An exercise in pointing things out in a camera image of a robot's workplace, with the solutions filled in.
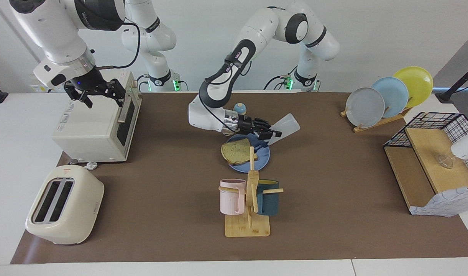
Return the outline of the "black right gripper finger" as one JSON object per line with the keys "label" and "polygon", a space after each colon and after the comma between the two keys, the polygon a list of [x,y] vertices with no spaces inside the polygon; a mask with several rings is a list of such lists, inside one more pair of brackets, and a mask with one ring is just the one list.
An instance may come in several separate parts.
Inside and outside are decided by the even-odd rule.
{"label": "black right gripper finger", "polygon": [[64,91],[67,93],[69,98],[73,101],[80,101],[84,103],[88,108],[92,108],[92,100],[88,97],[88,91],[78,92],[75,86],[71,82],[64,83]]}
{"label": "black right gripper finger", "polygon": [[122,108],[125,100],[126,90],[117,79],[104,81],[98,85],[98,95],[115,100],[116,104]]}

